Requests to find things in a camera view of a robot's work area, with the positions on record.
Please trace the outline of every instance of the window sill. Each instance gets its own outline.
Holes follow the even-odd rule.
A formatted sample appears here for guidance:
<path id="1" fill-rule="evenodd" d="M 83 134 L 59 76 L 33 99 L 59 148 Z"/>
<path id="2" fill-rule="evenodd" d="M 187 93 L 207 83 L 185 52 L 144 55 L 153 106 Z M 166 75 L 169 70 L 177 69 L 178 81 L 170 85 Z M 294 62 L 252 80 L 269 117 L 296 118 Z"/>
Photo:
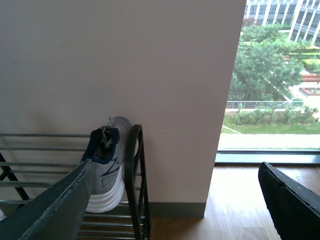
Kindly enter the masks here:
<path id="1" fill-rule="evenodd" d="M 313 165 L 320 166 L 319 151 L 279 151 L 279 150 L 218 150 L 215 166 L 255 165 L 262 162 L 272 165 Z"/>

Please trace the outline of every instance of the wooden floor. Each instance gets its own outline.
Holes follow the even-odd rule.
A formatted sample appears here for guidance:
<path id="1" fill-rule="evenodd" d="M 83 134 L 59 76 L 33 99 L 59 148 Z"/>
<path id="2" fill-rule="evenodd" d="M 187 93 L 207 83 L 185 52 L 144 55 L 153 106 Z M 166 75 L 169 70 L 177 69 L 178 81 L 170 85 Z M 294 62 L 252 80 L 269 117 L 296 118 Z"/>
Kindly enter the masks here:
<path id="1" fill-rule="evenodd" d="M 278 167 L 320 195 L 320 168 Z M 258 181 L 258 167 L 213 170 L 203 219 L 152 218 L 151 240 L 280 240 Z"/>

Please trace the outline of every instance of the white shoe sole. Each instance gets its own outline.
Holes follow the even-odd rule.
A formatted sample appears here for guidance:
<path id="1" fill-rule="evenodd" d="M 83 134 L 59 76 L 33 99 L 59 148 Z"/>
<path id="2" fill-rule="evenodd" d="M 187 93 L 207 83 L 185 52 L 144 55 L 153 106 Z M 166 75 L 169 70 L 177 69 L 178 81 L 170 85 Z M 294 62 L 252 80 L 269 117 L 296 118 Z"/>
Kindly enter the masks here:
<path id="1" fill-rule="evenodd" d="M 125 183 L 123 179 L 122 164 L 112 189 L 103 194 L 91 195 L 86 211 L 90 213 L 104 213 L 114 209 L 119 204 L 124 194 L 124 190 Z"/>

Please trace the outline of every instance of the building window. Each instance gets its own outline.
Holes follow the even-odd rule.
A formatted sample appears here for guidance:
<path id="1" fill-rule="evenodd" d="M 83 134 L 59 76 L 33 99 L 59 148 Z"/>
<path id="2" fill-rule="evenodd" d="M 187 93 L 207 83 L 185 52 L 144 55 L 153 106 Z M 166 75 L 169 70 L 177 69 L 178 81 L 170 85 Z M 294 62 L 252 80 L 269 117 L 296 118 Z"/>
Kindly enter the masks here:
<path id="1" fill-rule="evenodd" d="M 320 20 L 320 13 L 316 13 L 311 23 L 311 28 L 316 29 Z"/>
<path id="2" fill-rule="evenodd" d="M 316 45 L 317 47 L 320 46 L 320 36 L 317 36 L 314 42 L 314 45 Z"/>
<path id="3" fill-rule="evenodd" d="M 278 14 L 280 14 L 280 15 L 285 14 L 286 7 L 287 7 L 287 5 L 280 5 L 280 8 L 279 8 Z"/>
<path id="4" fill-rule="evenodd" d="M 299 36 L 298 36 L 298 39 L 304 39 L 305 34 L 306 34 L 305 32 L 300 31 Z"/>
<path id="5" fill-rule="evenodd" d="M 289 8 L 288 8 L 288 12 L 287 14 L 294 14 L 295 12 L 295 9 L 296 9 L 296 5 L 290 5 Z"/>
<path id="6" fill-rule="evenodd" d="M 278 23 L 278 24 L 281 24 L 281 23 L 282 23 L 282 20 L 283 20 L 282 18 L 277 18 L 277 19 L 275 20 L 275 22 Z"/>
<path id="7" fill-rule="evenodd" d="M 292 21 L 292 18 L 291 17 L 287 17 L 285 20 L 284 20 L 284 24 L 285 25 L 291 25 L 291 21 Z"/>
<path id="8" fill-rule="evenodd" d="M 308 7 L 311 7 L 313 0 L 309 0 Z"/>
<path id="9" fill-rule="evenodd" d="M 257 26 L 262 25 L 263 21 L 264 21 L 263 19 L 258 19 L 258 20 L 256 21 L 256 25 L 257 25 Z"/>
<path id="10" fill-rule="evenodd" d="M 308 35 L 306 36 L 305 40 L 309 41 L 309 40 L 312 40 L 312 38 L 313 38 L 313 35 L 308 34 Z"/>
<path id="11" fill-rule="evenodd" d="M 304 22 L 303 22 L 304 26 L 309 26 L 311 17 L 312 17 L 312 12 L 307 12 L 306 16 L 305 16 L 305 19 L 304 19 Z"/>
<path id="12" fill-rule="evenodd" d="M 266 5 L 260 5 L 259 15 L 264 15 L 266 13 Z"/>
<path id="13" fill-rule="evenodd" d="M 271 5 L 269 14 L 270 15 L 275 15 L 277 10 L 277 5 Z"/>
<path id="14" fill-rule="evenodd" d="M 257 11 L 257 6 L 251 6 L 250 8 L 250 15 L 256 15 L 256 11 Z"/>
<path id="15" fill-rule="evenodd" d="M 304 18 L 304 14 L 305 14 L 304 11 L 300 11 L 300 12 L 299 12 L 298 18 L 297 18 L 297 20 L 296 20 L 296 23 L 297 23 L 297 24 L 301 24 L 301 21 L 302 21 L 302 19 Z"/>
<path id="16" fill-rule="evenodd" d="M 296 37 L 297 37 L 297 34 L 298 34 L 298 30 L 293 30 L 290 40 L 291 41 L 295 41 Z"/>

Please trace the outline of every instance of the building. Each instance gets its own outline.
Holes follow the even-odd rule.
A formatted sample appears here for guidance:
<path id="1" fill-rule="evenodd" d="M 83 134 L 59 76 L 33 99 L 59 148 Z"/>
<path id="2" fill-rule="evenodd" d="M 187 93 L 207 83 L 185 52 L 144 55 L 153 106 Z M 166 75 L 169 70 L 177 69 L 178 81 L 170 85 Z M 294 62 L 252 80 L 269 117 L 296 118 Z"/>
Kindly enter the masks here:
<path id="1" fill-rule="evenodd" d="M 244 17 L 255 18 L 256 25 L 283 24 L 291 26 L 300 0 L 247 0 Z"/>
<path id="2" fill-rule="evenodd" d="M 320 0 L 303 0 L 297 8 L 292 21 L 289 39 L 309 40 L 312 44 L 320 46 Z"/>
<path id="3" fill-rule="evenodd" d="M 320 0 L 247 0 L 244 17 L 256 25 L 290 26 L 288 39 L 309 40 L 320 47 Z"/>

